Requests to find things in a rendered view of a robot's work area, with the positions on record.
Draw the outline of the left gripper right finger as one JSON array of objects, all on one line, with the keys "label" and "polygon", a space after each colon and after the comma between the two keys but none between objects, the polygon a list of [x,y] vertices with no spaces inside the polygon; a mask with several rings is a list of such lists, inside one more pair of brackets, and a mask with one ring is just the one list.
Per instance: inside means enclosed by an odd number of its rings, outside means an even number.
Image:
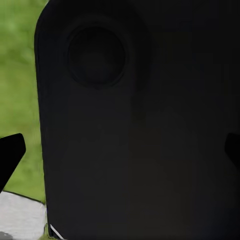
[{"label": "left gripper right finger", "polygon": [[224,150],[240,173],[240,135],[229,133]]}]

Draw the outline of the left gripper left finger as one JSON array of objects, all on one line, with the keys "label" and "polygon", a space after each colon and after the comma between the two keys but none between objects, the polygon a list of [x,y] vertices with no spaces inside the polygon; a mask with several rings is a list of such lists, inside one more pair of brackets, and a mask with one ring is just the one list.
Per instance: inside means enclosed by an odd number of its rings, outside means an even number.
[{"label": "left gripper left finger", "polygon": [[0,138],[0,193],[26,152],[21,133]]}]

